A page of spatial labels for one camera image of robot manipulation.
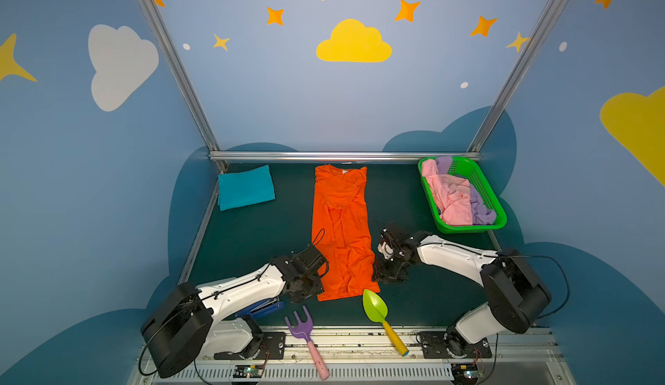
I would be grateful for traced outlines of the aluminium left frame post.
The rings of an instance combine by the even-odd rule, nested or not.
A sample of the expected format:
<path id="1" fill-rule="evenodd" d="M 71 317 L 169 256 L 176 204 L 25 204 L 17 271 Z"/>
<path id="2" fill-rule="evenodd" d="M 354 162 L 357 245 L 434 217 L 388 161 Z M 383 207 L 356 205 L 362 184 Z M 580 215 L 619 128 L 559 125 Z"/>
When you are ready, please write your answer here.
<path id="1" fill-rule="evenodd" d="M 221 148 L 218 144 L 218 140 L 216 140 L 211 124 L 204 113 L 203 106 L 192 86 L 192 82 L 185 71 L 185 67 L 178 55 L 178 51 L 173 44 L 171 35 L 166 28 L 166 24 L 159 11 L 159 6 L 156 4 L 155 0 L 137 1 L 158 42 L 159 49 L 163 53 L 166 63 L 175 78 L 178 88 L 185 99 L 190 114 L 192 114 L 197 128 L 204 139 L 209 151 L 209 158 L 211 159 L 211 154 L 220 151 Z M 225 160 L 211 159 L 211 161 L 216 164 L 220 173 L 225 173 L 227 171 L 228 164 Z"/>

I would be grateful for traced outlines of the aluminium frame post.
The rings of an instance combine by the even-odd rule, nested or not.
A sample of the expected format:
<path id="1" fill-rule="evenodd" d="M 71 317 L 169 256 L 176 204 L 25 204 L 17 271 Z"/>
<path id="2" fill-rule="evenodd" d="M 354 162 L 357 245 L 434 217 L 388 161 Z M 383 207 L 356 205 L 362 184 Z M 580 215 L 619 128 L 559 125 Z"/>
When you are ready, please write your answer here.
<path id="1" fill-rule="evenodd" d="M 530 39 L 522 47 L 512 70 L 507 76 L 506 82 L 500 89 L 497 99 L 495 99 L 495 102 L 491 105 L 488 114 L 486 114 L 476 135 L 469 144 L 467 156 L 481 156 L 483 146 L 497 125 L 503 112 L 507 109 L 514 93 L 519 88 L 521 81 L 526 76 L 533 61 L 536 59 L 540 48 L 547 40 L 550 31 L 552 31 L 552 28 L 564 11 L 568 1 L 569 0 L 548 0 L 531 31 Z"/>
<path id="2" fill-rule="evenodd" d="M 203 106 L 192 86 L 192 82 L 185 71 L 185 67 L 178 55 L 178 51 L 173 44 L 171 35 L 166 28 L 166 24 L 159 11 L 159 6 L 156 4 L 155 0 L 137 1 L 158 42 L 159 49 L 163 53 L 166 63 L 175 78 L 178 88 L 185 99 L 190 114 L 192 114 L 197 128 L 204 139 L 209 151 L 209 158 L 211 159 L 211 154 L 220 151 L 221 148 L 218 144 L 218 140 L 216 140 L 211 124 L 204 113 Z M 227 171 L 228 164 L 225 160 L 211 159 L 211 161 L 216 164 L 220 173 L 225 173 Z"/>

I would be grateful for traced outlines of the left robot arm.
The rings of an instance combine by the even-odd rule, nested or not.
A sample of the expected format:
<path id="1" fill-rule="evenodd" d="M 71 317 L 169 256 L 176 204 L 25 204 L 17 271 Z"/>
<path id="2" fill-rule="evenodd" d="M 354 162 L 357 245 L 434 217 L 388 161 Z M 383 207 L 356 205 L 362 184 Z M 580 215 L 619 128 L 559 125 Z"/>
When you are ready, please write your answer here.
<path id="1" fill-rule="evenodd" d="M 153 374 L 175 376 L 194 361 L 217 354 L 244 359 L 260 351 L 265 334 L 242 310 L 286 294 L 293 303 L 323 293 L 329 263 L 315 247 L 270 260 L 254 272 L 195 286 L 175 288 L 144 322 L 144 350 L 155 365 Z"/>

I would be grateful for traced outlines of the folded teal t shirt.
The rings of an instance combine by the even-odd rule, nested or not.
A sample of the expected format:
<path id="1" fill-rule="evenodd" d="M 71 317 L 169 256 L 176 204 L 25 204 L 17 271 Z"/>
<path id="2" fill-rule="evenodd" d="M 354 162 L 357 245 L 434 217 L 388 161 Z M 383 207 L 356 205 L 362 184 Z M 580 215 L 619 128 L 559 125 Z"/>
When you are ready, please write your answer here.
<path id="1" fill-rule="evenodd" d="M 218 175 L 218 207 L 222 212 L 274 199 L 275 187 L 268 165 L 241 173 Z"/>

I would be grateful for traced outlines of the aluminium back frame rail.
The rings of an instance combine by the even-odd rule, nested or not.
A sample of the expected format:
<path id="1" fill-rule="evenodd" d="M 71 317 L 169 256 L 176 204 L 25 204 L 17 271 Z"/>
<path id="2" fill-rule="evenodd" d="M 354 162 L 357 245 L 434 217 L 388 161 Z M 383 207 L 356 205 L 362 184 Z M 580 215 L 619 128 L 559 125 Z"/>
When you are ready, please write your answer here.
<path id="1" fill-rule="evenodd" d="M 479 161 L 476 152 L 423 153 L 423 152 L 299 152 L 299 151 L 211 151 L 212 161 L 232 163 L 418 163 L 421 159 L 438 156 L 460 156 Z"/>

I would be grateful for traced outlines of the front aluminium mounting rail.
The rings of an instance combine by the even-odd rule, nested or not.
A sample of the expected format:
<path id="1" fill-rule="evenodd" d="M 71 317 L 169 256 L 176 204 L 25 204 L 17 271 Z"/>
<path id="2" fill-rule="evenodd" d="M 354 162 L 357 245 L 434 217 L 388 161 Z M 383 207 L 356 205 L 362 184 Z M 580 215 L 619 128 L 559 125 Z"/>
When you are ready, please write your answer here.
<path id="1" fill-rule="evenodd" d="M 487 338 L 493 357 L 426 359 L 416 334 L 443 331 L 440 327 L 398 326 L 396 332 L 409 350 L 397 350 L 380 327 L 325 327 L 313 330 L 313 341 L 330 372 L 329 384 L 452 384 L 452 364 L 474 364 L 480 371 L 477 384 L 573 384 L 573 373 L 551 331 L 533 328 L 525 335 L 500 333 Z M 304 341 L 285 327 L 266 332 L 286 334 L 282 360 L 197 359 L 175 376 L 149 376 L 151 361 L 133 369 L 130 384 L 321 384 Z M 234 379 L 236 365 L 262 365 L 259 380 Z"/>

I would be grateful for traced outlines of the pink t shirt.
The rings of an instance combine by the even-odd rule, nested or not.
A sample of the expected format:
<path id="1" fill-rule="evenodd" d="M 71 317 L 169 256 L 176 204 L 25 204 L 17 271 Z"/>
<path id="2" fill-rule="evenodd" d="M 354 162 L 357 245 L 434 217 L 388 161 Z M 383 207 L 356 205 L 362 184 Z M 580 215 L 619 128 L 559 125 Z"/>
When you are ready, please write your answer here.
<path id="1" fill-rule="evenodd" d="M 451 227 L 472 226 L 470 183 L 448 173 L 452 161 L 451 156 L 424 160 L 421 175 L 429 185 L 441 221 Z"/>

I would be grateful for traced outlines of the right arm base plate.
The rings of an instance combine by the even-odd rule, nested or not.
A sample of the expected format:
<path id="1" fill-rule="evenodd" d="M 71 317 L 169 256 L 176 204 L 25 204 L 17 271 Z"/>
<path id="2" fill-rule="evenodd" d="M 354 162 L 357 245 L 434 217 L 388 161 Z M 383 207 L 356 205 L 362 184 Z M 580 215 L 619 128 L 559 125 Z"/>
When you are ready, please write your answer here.
<path id="1" fill-rule="evenodd" d="M 490 344 L 486 339 L 471 344 L 456 333 L 449 333 L 448 331 L 420 331 L 416 334 L 416 340 L 421 346 L 426 359 L 475 359 L 476 357 L 493 357 Z"/>

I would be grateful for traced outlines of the green circuit board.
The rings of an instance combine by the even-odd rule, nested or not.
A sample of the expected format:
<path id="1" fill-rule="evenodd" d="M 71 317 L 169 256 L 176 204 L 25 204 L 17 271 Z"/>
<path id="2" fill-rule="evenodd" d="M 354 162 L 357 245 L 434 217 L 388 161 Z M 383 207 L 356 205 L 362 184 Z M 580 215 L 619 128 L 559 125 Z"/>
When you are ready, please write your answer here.
<path id="1" fill-rule="evenodd" d="M 451 374 L 453 385 L 476 385 L 480 379 L 480 371 L 474 364 L 452 364 Z"/>
<path id="2" fill-rule="evenodd" d="M 236 365 L 233 370 L 234 379 L 259 380 L 263 377 L 262 365 Z"/>

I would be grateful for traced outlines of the right green circuit board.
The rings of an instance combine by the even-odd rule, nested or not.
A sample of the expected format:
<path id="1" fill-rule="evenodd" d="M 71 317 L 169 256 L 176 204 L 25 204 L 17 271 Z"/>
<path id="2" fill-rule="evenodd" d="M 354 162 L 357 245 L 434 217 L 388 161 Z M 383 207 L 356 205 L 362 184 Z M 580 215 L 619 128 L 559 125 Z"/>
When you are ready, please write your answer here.
<path id="1" fill-rule="evenodd" d="M 480 379 L 480 371 L 474 364 L 452 364 L 451 374 L 453 385 L 476 385 Z"/>

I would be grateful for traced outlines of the aluminium right frame post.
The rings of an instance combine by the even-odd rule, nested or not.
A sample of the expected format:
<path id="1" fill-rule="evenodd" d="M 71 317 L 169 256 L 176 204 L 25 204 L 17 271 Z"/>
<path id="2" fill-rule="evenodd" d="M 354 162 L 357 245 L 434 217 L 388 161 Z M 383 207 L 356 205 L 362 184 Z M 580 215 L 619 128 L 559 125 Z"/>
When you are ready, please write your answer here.
<path id="1" fill-rule="evenodd" d="M 506 82 L 500 89 L 497 99 L 495 99 L 495 102 L 491 105 L 488 114 L 486 114 L 476 135 L 469 144 L 467 156 L 481 156 L 483 146 L 497 125 L 503 112 L 507 109 L 514 93 L 519 88 L 521 81 L 526 76 L 533 61 L 536 59 L 540 48 L 547 40 L 550 31 L 552 31 L 552 28 L 564 11 L 568 1 L 569 0 L 548 0 L 531 31 L 530 39 L 522 47 L 512 70 L 507 76 Z"/>

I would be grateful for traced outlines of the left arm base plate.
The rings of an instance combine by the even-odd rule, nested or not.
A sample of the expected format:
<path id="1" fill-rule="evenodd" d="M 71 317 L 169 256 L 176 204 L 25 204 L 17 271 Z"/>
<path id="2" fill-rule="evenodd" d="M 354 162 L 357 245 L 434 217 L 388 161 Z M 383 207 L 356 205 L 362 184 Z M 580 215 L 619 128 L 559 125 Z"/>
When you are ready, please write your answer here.
<path id="1" fill-rule="evenodd" d="M 215 360 L 282 360 L 284 357 L 286 334 L 265 332 L 253 338 L 239 353 L 219 352 Z"/>

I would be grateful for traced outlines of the orange t shirt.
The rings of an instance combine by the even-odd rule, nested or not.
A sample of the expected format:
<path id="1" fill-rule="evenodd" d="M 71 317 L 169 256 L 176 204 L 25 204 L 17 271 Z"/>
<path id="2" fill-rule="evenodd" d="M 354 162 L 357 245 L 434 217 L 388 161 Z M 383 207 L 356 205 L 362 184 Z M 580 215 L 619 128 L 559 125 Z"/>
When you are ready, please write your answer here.
<path id="1" fill-rule="evenodd" d="M 367 169 L 332 165 L 315 169 L 312 236 L 329 263 L 320 302 L 380 292 L 372 280 L 375 254 L 369 229 L 365 188 Z"/>

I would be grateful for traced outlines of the left green circuit board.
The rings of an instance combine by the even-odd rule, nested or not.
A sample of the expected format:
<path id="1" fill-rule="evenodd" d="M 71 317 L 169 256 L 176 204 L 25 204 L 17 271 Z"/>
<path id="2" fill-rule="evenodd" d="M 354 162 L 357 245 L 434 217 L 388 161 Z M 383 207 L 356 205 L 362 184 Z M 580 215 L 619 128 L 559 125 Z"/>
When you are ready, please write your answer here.
<path id="1" fill-rule="evenodd" d="M 259 380 L 263 377 L 262 365 L 236 365 L 233 370 L 234 379 Z"/>

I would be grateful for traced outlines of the blue stapler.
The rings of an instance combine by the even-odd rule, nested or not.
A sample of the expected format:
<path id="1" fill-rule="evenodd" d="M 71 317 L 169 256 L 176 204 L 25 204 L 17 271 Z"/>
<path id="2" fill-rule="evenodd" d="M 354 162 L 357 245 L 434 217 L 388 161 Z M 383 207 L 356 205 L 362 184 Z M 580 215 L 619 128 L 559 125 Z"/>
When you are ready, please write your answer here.
<path id="1" fill-rule="evenodd" d="M 250 305 L 240 312 L 237 312 L 236 317 L 251 317 L 252 319 L 260 319 L 270 314 L 278 312 L 285 307 L 285 303 L 280 298 L 270 298 L 259 301 Z"/>

